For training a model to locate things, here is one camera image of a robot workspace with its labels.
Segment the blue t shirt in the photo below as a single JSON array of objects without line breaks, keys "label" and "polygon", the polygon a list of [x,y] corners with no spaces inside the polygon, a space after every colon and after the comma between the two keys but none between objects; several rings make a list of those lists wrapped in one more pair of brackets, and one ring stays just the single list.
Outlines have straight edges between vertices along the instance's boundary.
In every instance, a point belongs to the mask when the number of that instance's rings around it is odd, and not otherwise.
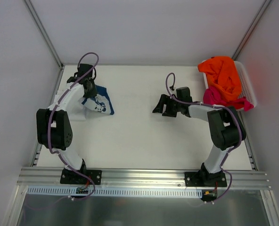
[{"label": "blue t shirt", "polygon": [[84,107],[91,111],[114,115],[114,109],[107,93],[107,89],[96,85],[97,94],[95,97],[85,98],[82,101]]}]

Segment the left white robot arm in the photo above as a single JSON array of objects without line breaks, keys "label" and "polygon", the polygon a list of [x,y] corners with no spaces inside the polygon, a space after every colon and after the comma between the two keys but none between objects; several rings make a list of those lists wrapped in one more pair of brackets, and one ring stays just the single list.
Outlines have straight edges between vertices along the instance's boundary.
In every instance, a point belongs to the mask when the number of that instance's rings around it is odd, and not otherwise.
[{"label": "left white robot arm", "polygon": [[97,94],[94,83],[96,72],[93,65],[80,64],[77,72],[69,77],[63,90],[59,91],[53,103],[36,113],[37,140],[59,156],[66,170],[72,170],[71,179],[78,184],[86,181],[87,172],[82,169],[83,159],[73,147],[71,114],[85,98]]}]

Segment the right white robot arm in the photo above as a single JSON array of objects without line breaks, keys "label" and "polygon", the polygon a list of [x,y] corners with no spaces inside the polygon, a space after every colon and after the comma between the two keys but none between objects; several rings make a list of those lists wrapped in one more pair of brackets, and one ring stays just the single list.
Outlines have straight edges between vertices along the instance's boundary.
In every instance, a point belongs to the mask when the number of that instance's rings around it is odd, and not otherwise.
[{"label": "right white robot arm", "polygon": [[208,122],[213,147],[206,161],[192,180],[200,180],[205,186],[211,186],[220,179],[222,166],[229,153],[236,149],[246,138],[246,132],[236,109],[224,106],[207,105],[193,102],[188,87],[176,89],[171,96],[162,94],[152,113],[166,117],[176,117],[181,113],[188,118]]}]

